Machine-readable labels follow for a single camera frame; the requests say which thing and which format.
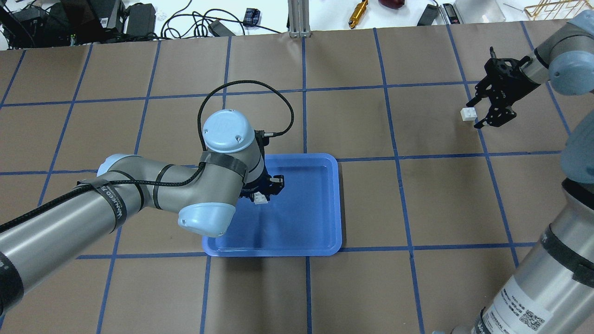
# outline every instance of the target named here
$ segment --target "gold wire rack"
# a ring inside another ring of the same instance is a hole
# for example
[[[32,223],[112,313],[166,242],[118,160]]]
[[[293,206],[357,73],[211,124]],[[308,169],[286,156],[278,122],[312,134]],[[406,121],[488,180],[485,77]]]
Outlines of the gold wire rack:
[[[588,0],[541,0],[534,6],[524,8],[524,12],[532,21],[553,20],[556,18],[574,18],[584,10],[591,10]]]

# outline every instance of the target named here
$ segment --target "sticker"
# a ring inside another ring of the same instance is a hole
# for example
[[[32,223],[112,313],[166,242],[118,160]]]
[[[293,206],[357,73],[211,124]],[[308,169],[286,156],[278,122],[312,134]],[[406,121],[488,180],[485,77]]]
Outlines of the sticker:
[[[552,317],[512,276],[484,312],[483,321],[492,334],[537,334]]]

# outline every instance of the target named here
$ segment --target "white cube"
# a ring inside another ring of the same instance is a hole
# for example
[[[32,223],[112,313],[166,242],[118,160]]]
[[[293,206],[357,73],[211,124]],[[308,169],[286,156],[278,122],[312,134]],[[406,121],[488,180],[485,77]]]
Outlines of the white cube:
[[[476,119],[476,110],[474,107],[462,108],[460,114],[462,115],[462,121],[464,122],[474,121]]]

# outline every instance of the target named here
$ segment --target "blue tray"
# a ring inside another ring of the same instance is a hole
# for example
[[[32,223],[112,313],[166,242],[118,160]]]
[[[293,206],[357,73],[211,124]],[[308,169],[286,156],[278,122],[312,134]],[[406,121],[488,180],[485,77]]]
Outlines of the blue tray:
[[[329,256],[342,245],[338,163],[325,153],[267,155],[285,189],[268,204],[246,198],[222,237],[202,239],[210,256]]]

